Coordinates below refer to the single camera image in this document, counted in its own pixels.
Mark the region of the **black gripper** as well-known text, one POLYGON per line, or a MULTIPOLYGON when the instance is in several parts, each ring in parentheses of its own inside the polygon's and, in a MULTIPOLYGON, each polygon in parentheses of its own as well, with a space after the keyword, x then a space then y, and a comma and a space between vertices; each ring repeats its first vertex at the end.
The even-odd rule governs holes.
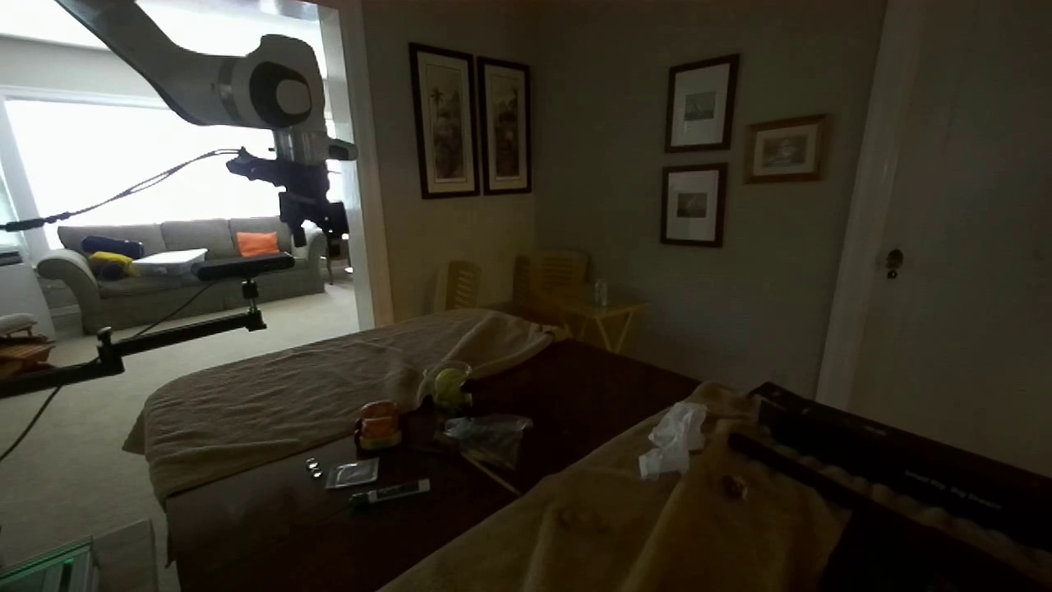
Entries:
MULTIPOLYGON (((239 150, 228 172, 245 182, 270 182, 279 187, 279 222, 287 223, 291 248, 307 248, 307 222, 321 229, 330 222, 330 162, 349 162, 349 146, 330 146, 318 162, 297 162, 287 156, 257 157, 239 150)), ((326 264, 349 260, 349 232, 326 232, 326 264)))

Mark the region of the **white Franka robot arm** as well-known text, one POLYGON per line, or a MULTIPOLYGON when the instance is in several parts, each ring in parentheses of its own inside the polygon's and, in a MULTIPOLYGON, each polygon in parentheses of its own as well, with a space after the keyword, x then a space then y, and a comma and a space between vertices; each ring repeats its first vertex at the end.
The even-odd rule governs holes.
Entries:
POLYGON ((350 162, 356 146, 326 129, 326 88, 308 44, 265 34, 245 56, 212 56, 176 48, 134 0, 56 0, 159 100, 189 127, 265 129, 272 156, 235 150, 231 176, 279 191, 279 222, 297 244, 301 223, 333 229, 330 162, 350 162))

